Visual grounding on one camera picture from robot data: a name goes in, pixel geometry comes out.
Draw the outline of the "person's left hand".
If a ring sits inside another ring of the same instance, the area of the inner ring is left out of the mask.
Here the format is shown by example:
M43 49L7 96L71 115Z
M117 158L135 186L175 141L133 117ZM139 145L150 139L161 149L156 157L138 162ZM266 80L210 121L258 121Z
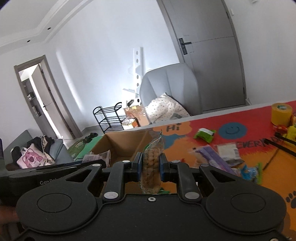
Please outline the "person's left hand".
M0 224L5 225L7 223L18 222L19 218L16 213L16 209L10 206L0 206Z

